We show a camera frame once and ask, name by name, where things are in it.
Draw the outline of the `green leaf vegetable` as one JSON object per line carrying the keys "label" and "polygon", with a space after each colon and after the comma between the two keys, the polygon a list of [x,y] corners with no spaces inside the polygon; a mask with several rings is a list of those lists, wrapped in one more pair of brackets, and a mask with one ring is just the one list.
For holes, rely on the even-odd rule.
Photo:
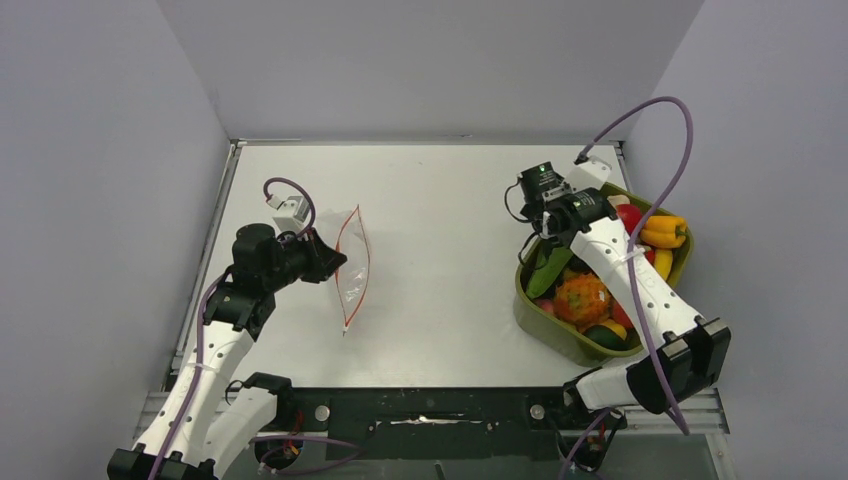
{"label": "green leaf vegetable", "polygon": [[562,271],[573,257],[568,247],[551,247],[540,244],[536,248],[536,260],[525,285],[525,294],[530,299],[541,297],[560,278]]}

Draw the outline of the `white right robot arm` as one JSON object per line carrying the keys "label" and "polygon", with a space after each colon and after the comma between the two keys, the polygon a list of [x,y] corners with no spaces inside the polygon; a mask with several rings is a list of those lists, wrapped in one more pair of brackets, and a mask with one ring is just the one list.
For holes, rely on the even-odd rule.
{"label": "white right robot arm", "polygon": [[687,304],[636,249],[600,189],[606,164],[591,159],[567,175],[550,163],[517,176],[524,215],[543,245],[580,258],[634,321],[646,357],[610,362],[574,381],[562,400],[564,417],[585,427],[602,408],[639,405],[661,414],[712,386],[731,341],[729,327]]}

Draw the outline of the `clear orange zip bag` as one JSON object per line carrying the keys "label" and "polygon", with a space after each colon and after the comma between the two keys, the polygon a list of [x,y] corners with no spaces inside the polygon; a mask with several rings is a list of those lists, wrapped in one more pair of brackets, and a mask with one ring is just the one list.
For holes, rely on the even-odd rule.
{"label": "clear orange zip bag", "polygon": [[364,303],[371,270],[370,241],[359,205],[344,217],[335,249],[347,258],[334,277],[343,318],[342,335],[345,336]]}

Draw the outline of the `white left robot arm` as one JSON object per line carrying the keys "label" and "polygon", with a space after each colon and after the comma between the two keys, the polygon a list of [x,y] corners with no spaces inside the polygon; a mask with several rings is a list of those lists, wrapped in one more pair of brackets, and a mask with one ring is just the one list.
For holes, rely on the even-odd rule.
{"label": "white left robot arm", "polygon": [[264,427],[283,416],[289,379],[254,373],[223,413],[235,370],[273,313],[275,295],[302,281],[320,284],[347,261],[313,227],[277,234],[267,224],[240,228],[232,262],[198,309],[194,350],[153,421],[130,449],[117,449],[110,479],[219,479]]}

